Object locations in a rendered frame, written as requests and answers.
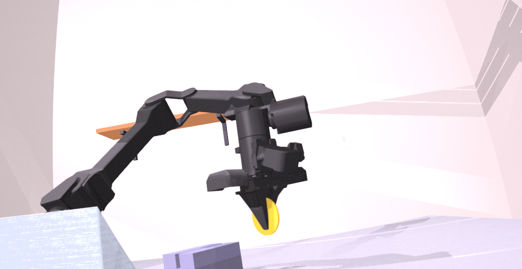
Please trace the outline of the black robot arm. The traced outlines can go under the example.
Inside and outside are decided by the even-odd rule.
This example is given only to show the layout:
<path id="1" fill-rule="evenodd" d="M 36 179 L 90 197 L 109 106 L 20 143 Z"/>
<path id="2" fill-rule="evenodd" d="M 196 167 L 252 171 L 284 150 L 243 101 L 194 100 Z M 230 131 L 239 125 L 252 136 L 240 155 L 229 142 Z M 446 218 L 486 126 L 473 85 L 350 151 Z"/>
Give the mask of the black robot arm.
<path id="1" fill-rule="evenodd" d="M 176 119 L 166 102 L 180 99 L 188 108 Z M 238 141 L 256 135 L 269 135 L 269 127 L 277 134 L 312 128 L 306 96 L 276 101 L 273 90 L 263 83 L 244 84 L 238 90 L 166 90 L 146 99 L 137 112 L 135 125 L 88 170 L 77 171 L 41 199 L 47 212 L 98 207 L 104 211 L 115 197 L 112 183 L 141 152 L 153 137 L 181 127 L 197 112 L 220 113 L 230 121 L 236 120 Z M 255 139 L 251 154 L 252 169 L 262 166 L 274 171 L 298 170 L 305 159 L 303 145 L 290 142 L 287 147 L 269 139 Z"/>

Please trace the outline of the thin gold coin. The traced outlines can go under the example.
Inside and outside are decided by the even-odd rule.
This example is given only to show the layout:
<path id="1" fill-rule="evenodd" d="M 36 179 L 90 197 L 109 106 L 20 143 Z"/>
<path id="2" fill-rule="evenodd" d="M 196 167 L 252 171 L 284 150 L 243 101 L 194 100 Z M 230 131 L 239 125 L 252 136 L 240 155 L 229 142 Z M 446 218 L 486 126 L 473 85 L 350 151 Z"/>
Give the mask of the thin gold coin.
<path id="1" fill-rule="evenodd" d="M 259 233 L 268 236 L 269 234 L 275 233 L 279 226 L 279 211 L 276 207 L 275 202 L 266 197 L 267 207 L 268 207 L 268 217 L 269 217 L 269 229 L 263 230 L 259 222 L 256 220 L 255 216 L 252 213 L 253 224 Z"/>

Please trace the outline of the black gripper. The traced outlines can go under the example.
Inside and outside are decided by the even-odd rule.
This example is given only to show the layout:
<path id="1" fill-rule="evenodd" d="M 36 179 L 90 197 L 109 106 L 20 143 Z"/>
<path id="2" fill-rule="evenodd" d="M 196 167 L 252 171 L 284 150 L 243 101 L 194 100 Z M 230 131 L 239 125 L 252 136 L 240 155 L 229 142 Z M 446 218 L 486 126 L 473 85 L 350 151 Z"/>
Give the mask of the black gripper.
<path id="1" fill-rule="evenodd" d="M 235 192 L 240 195 L 250 211 L 255 216 L 263 230 L 269 229 L 269 217 L 266 197 L 273 202 L 278 200 L 281 191 L 289 184 L 307 181 L 307 172 L 303 167 L 297 171 L 274 171 L 261 165 L 252 169 L 251 154 L 255 139 L 262 139 L 262 144 L 269 144 L 269 135 L 256 135 L 239 140 L 239 147 L 234 148 L 235 154 L 240 154 L 242 169 L 226 169 L 209 174 L 206 185 L 208 192 L 223 191 L 227 187 L 240 187 Z"/>

